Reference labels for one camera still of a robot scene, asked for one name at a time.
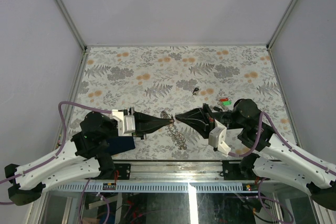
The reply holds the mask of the silver keyring holder with rings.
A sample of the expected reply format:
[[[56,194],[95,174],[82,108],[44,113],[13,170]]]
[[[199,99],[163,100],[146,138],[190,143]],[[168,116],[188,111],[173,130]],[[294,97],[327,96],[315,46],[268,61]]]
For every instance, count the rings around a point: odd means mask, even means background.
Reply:
[[[174,116],[172,114],[168,114],[165,110],[161,112],[160,116],[163,119],[169,119],[171,121],[171,124],[166,127],[166,131],[168,133],[168,136],[172,139],[174,145],[177,146],[180,151],[187,150],[184,135],[178,130],[178,128],[174,124]]]

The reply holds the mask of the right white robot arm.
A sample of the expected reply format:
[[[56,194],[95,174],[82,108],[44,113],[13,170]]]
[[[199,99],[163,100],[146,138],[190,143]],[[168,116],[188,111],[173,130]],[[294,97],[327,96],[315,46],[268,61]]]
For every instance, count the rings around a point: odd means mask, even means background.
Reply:
[[[210,109],[207,104],[176,115],[195,129],[224,156],[241,158],[240,175],[269,178],[294,187],[329,210],[335,210],[335,164],[324,161],[286,140],[267,113],[251,99],[239,99],[231,111]],[[226,143],[228,130],[240,129],[238,139],[249,151],[235,154]]]

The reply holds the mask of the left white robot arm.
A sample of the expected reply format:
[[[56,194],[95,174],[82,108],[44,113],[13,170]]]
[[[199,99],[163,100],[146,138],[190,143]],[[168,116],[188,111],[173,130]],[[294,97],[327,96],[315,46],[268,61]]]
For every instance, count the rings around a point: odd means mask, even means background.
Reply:
[[[80,179],[109,179],[116,168],[108,140],[144,137],[173,123],[132,110],[94,110],[80,123],[80,132],[59,148],[26,165],[9,164],[5,170],[9,204],[23,206],[43,193]]]

